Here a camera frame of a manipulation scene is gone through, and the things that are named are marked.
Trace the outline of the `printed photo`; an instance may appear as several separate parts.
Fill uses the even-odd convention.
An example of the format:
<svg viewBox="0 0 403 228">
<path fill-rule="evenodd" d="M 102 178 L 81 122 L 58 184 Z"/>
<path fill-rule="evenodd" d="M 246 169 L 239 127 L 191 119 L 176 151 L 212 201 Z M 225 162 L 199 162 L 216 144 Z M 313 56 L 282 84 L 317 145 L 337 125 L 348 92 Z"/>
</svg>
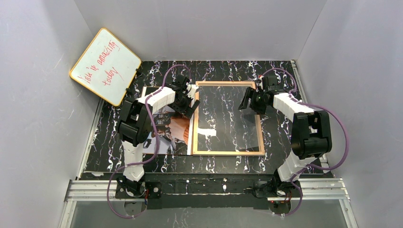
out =
<svg viewBox="0 0 403 228">
<path fill-rule="evenodd" d="M 153 154 L 156 139 L 160 139 L 159 154 L 190 155 L 191 120 L 166 106 L 154 115 L 157 135 L 152 131 L 143 143 L 143 153 Z"/>
</svg>

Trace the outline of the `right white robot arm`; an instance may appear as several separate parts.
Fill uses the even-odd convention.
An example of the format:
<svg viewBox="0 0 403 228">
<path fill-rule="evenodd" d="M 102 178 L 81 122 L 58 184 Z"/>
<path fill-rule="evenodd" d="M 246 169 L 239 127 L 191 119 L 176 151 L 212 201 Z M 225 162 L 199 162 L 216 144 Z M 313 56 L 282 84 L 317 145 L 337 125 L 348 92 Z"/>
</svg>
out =
<svg viewBox="0 0 403 228">
<path fill-rule="evenodd" d="M 255 86 L 246 89 L 239 109 L 249 107 L 256 114 L 265 114 L 271 107 L 292 122 L 292 129 L 290 155 L 275 170 L 271 180 L 254 182 L 254 195 L 257 198 L 277 196 L 281 191 L 288 197 L 297 188 L 298 179 L 308 165 L 332 149 L 329 114 L 302 105 L 272 76 L 260 76 Z"/>
</svg>

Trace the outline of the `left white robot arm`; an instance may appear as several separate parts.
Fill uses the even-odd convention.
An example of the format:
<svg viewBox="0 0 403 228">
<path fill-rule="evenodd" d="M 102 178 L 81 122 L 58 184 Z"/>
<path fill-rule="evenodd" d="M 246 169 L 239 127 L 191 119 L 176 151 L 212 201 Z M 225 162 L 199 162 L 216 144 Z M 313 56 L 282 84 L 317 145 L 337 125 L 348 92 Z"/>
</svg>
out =
<svg viewBox="0 0 403 228">
<path fill-rule="evenodd" d="M 124 102 L 117 125 L 124 150 L 123 177 L 117 183 L 134 197 L 146 193 L 143 165 L 143 143 L 151 132 L 156 133 L 154 114 L 169 107 L 186 118 L 191 118 L 199 105 L 195 98 L 198 86 L 186 76 L 159 87 L 156 91 L 137 99 Z"/>
</svg>

